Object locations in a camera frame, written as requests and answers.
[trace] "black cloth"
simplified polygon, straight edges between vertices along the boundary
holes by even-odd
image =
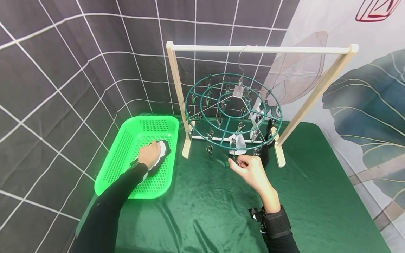
[[[135,168],[123,173],[97,198],[79,236],[73,243],[72,252],[113,253],[115,251],[121,208],[135,187],[142,182],[147,171],[146,165],[138,164]],[[299,252],[292,233],[277,239],[271,239],[267,234],[262,235],[271,253]]]

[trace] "white cloth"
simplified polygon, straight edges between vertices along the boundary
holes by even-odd
[[[245,143],[245,139],[243,138],[242,134],[238,134],[238,135],[231,135],[229,136],[229,145],[232,146],[232,139],[236,138],[236,148],[239,149],[245,149],[246,148],[246,143]],[[231,155],[242,155],[246,153],[246,150],[229,150],[229,153]]]
[[[164,154],[166,153],[166,145],[164,144],[164,142],[163,141],[159,141],[158,142],[158,145],[160,145],[160,156],[159,156],[159,159],[156,161],[156,163],[152,166],[152,167],[154,167],[154,166],[156,166],[156,164],[158,164],[158,162],[160,161],[160,159],[164,156]]]
[[[256,108],[256,112],[264,113],[262,110],[260,110],[260,107]],[[251,140],[253,140],[253,132],[254,132],[253,129],[256,128],[256,126],[259,125],[264,120],[264,117],[263,117],[258,123],[256,123],[255,120],[256,120],[257,116],[258,116],[257,113],[253,113],[252,117],[250,118],[252,120],[252,123],[253,123],[253,126],[251,128],[252,131],[250,132],[250,139]]]

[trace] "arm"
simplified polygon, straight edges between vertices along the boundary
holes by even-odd
[[[118,232],[118,219],[125,201],[144,180],[148,169],[157,161],[160,146],[156,142],[139,151],[139,163],[123,173],[95,201],[75,240],[74,253],[113,253]]]
[[[256,192],[263,202],[263,222],[266,231],[262,231],[263,240],[271,253],[299,253],[292,236],[289,221],[284,208],[280,205],[277,191],[272,187],[259,157],[240,155],[237,165],[229,159],[231,169],[238,173]],[[279,227],[279,221],[285,221],[288,227]]]
[[[263,202],[263,209],[267,214],[266,216],[264,216],[264,223],[266,224],[266,228],[274,227],[275,224],[272,218],[274,218],[275,216],[283,215],[281,210],[283,209],[283,207],[280,205],[278,193],[272,187],[265,187],[262,191],[259,192],[259,195]],[[291,230],[289,230],[286,235],[278,238],[271,238],[269,234],[271,234],[270,231],[267,231],[266,234],[262,234],[263,240],[266,243],[269,252],[299,253]]]

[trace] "black fabric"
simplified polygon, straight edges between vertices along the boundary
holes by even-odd
[[[162,157],[159,158],[159,162],[155,166],[152,166],[152,168],[148,172],[148,176],[155,175],[158,172],[158,170],[159,170],[160,166],[162,165],[162,163],[164,162],[164,160],[166,159],[166,157],[172,152],[172,150],[169,148],[168,141],[166,141],[166,140],[160,140],[160,141],[162,141],[164,143],[164,145],[166,146],[166,152],[164,153],[164,155]]]
[[[297,244],[295,243],[292,232],[279,237],[277,239],[271,239],[267,234],[262,234],[263,240],[266,243],[266,247],[269,253],[299,253]]]
[[[263,222],[266,225],[266,232],[271,239],[285,236],[291,232],[291,224],[283,206],[281,206],[278,213],[266,214],[263,207],[262,211],[264,213]]]
[[[148,171],[144,164],[127,170],[96,200],[74,242],[72,252],[114,252],[121,208]]]
[[[275,120],[270,119],[267,122],[267,126],[266,126],[266,136],[264,137],[264,142],[266,142],[269,137],[271,136],[271,128],[274,126],[275,124]],[[263,167],[266,168],[267,164],[270,161],[270,155],[269,155],[269,149],[274,146],[276,140],[272,140],[270,143],[268,143],[267,145],[261,146],[259,149],[259,158],[262,161]]]

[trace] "large leaf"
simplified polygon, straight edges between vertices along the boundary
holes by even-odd
[[[328,33],[315,32],[306,37],[296,47],[325,47]],[[282,54],[272,64],[264,82],[280,104],[292,103],[310,92],[319,81],[324,67],[325,55],[289,53]],[[270,106],[277,103],[272,96],[268,97]]]
[[[324,93],[342,138],[359,144],[368,168],[405,153],[405,49],[351,70]]]

